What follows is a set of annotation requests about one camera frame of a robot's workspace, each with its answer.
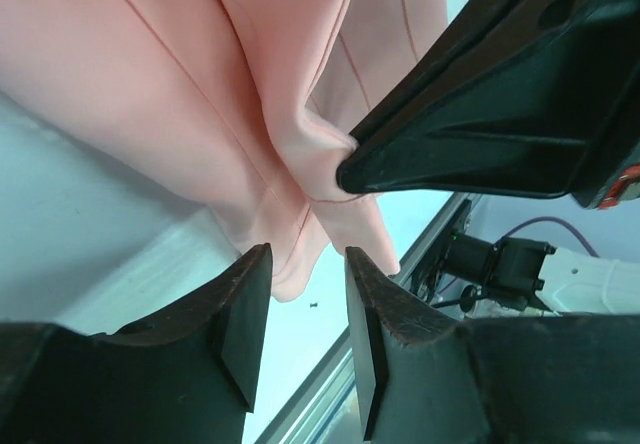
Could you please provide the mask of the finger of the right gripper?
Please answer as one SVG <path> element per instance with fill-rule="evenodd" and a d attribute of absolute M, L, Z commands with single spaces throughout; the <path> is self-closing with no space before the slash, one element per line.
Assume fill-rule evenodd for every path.
<path fill-rule="evenodd" d="M 639 63 L 528 60 L 483 75 L 337 173 L 356 193 L 607 199 L 639 161 Z"/>
<path fill-rule="evenodd" d="M 469 0 L 426 55 L 400 83 L 351 132 L 354 137 L 370 137 L 410 100 L 429 86 L 442 82 L 448 69 L 470 56 L 497 31 L 505 31 L 508 21 L 527 7 L 546 5 L 552 0 Z"/>

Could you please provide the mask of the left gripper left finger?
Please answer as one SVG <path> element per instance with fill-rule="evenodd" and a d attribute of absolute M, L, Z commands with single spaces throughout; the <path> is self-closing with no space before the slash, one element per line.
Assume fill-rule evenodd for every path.
<path fill-rule="evenodd" d="M 257 245 L 173 303 L 94 337 L 101 409 L 217 412 L 255 407 L 272 252 Z"/>

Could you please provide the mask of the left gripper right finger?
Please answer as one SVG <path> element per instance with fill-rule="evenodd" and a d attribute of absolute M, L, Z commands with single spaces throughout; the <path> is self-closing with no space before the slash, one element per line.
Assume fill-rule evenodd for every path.
<path fill-rule="evenodd" d="M 349 330 L 363 438 L 467 442 L 470 370 L 453 319 L 346 252 Z"/>

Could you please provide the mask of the pink pleated skirt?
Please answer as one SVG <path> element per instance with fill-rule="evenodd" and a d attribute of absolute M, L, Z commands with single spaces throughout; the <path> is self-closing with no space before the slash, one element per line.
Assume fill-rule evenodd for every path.
<path fill-rule="evenodd" d="M 447 24 L 446 0 L 1 0 L 1 89 L 66 134 L 269 243 L 296 299 L 323 250 L 399 260 L 336 171 L 353 129 Z"/>

